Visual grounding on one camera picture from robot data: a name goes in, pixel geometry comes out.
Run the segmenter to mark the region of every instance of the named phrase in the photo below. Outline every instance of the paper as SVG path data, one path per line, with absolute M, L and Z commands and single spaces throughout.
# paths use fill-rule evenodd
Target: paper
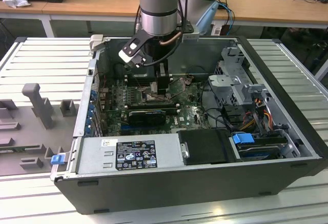
M 102 139 L 101 146 L 116 146 L 118 139 Z
M 2 0 L 7 6 L 15 8 L 31 5 L 27 0 Z

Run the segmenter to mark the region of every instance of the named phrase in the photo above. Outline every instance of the blue cable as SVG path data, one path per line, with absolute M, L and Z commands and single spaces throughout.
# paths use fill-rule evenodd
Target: blue cable
M 229 31 L 227 32 L 227 35 L 229 35 L 229 32 L 230 32 L 230 30 L 231 30 L 231 28 L 232 28 L 232 22 L 233 22 L 233 18 L 232 18 L 232 13 L 231 13 L 231 10 L 227 7 L 227 6 L 225 6 L 224 4 L 222 4 L 222 3 L 219 3 L 222 7 L 224 7 L 225 8 L 225 10 L 229 13 L 229 17 L 230 17 L 230 26 L 229 26 Z

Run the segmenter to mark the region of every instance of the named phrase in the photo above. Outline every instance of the floor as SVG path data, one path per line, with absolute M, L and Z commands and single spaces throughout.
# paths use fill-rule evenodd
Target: floor
M 39 20 L 2 19 L 1 22 L 9 32 L 3 25 L 0 25 L 0 58 L 18 36 L 46 36 Z M 91 34 L 88 33 L 87 24 L 84 21 L 52 21 L 51 23 L 58 37 L 89 37 L 92 34 L 131 36 L 133 33 L 133 23 L 127 22 L 91 22 L 93 30 Z M 324 60 L 328 59 L 326 55 L 317 66 L 313 66 L 313 60 L 325 47 L 324 40 L 328 39 L 325 30 L 234 26 L 230 36 L 235 35 L 243 35 L 247 38 L 279 38 L 307 68 L 313 70 L 313 73 L 316 73 Z M 322 82 L 328 86 L 328 76 Z

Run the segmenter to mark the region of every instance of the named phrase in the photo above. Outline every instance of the wooden desk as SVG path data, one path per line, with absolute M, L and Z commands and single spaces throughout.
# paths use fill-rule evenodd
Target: wooden desk
M 228 0 L 236 21 L 324 24 L 328 26 L 328 5 L 303 0 Z M 218 11 L 215 19 L 226 19 L 225 11 Z
M 302 0 L 228 0 L 235 25 L 326 28 L 328 5 Z M 12 9 L 0 4 L 2 18 L 40 19 L 48 37 L 54 37 L 51 20 L 133 22 L 139 0 L 64 0 L 63 3 L 32 2 Z M 222 25 L 227 12 L 217 11 L 215 24 Z
M 43 13 L 135 17 L 138 6 L 139 0 L 64 0 L 63 3 L 47 3 Z

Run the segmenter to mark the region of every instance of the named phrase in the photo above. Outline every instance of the yellow wire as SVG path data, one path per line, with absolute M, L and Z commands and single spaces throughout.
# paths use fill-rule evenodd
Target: yellow wire
M 240 130 L 244 130 L 244 129 L 250 127 L 254 122 L 255 122 L 255 119 L 251 120 L 248 124 L 246 124 L 245 126 L 243 126 Z
M 268 113 L 266 113 L 266 112 L 264 112 L 264 114 L 268 117 L 269 128 L 272 130 L 272 127 L 270 126 L 271 116 Z

